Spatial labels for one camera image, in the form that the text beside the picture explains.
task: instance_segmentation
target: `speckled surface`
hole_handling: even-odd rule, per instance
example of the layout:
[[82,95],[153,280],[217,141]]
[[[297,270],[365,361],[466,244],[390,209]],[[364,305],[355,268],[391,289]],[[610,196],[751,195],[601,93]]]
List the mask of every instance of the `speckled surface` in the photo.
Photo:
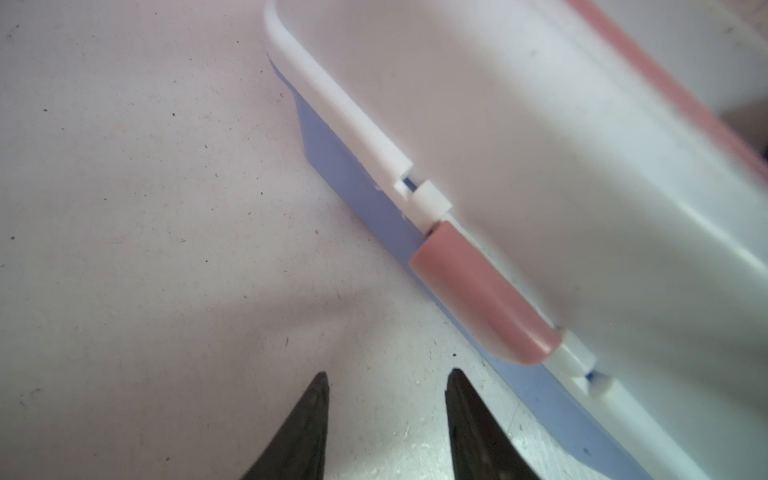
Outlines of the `speckled surface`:
[[308,165],[261,11],[0,5],[0,478],[238,478],[321,369],[327,478],[452,478],[454,366],[600,478]]

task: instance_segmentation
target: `plastic handle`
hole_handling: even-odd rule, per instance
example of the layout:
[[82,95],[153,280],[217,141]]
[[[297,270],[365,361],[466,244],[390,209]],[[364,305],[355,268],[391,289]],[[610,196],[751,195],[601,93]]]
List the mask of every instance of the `plastic handle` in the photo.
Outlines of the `plastic handle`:
[[437,227],[409,265],[497,357],[534,365],[560,346],[558,333],[449,222]]

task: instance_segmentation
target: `white plastic tab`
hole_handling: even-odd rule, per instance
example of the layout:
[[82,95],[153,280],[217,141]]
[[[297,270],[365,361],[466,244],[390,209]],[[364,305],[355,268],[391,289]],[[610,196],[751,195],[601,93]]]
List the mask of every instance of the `white plastic tab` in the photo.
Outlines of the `white plastic tab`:
[[547,370],[557,375],[584,377],[594,370],[594,354],[570,330],[562,330],[563,343],[544,361]]
[[448,210],[451,202],[427,180],[411,195],[405,214],[422,233],[428,233]]
[[600,372],[592,373],[589,380],[589,396],[593,399],[599,399],[610,392],[616,382],[617,380],[612,376]]

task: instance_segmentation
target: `white surface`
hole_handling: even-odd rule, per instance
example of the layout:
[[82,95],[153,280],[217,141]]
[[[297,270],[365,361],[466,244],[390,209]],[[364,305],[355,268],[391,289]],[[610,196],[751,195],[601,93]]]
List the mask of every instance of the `white surface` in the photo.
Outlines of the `white surface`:
[[763,477],[768,194],[739,161],[559,0],[277,13],[273,60],[382,189],[382,152],[412,161],[621,381],[558,377],[649,472]]
[[0,5],[0,478],[238,478],[320,369],[326,478],[451,478],[453,366],[601,478],[306,163],[262,8]]

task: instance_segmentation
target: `white plastic container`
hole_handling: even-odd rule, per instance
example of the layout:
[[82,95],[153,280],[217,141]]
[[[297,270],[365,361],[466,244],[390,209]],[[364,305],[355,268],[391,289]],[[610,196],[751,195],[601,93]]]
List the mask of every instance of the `white plastic container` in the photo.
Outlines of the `white plastic container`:
[[[401,262],[450,223],[556,332],[545,368],[641,470],[765,478],[768,46],[715,2],[598,4],[277,0],[265,21],[307,156]],[[460,282],[414,269],[516,358]],[[537,380],[518,380],[548,374],[519,368],[526,400]],[[581,433],[553,432],[641,478]]]

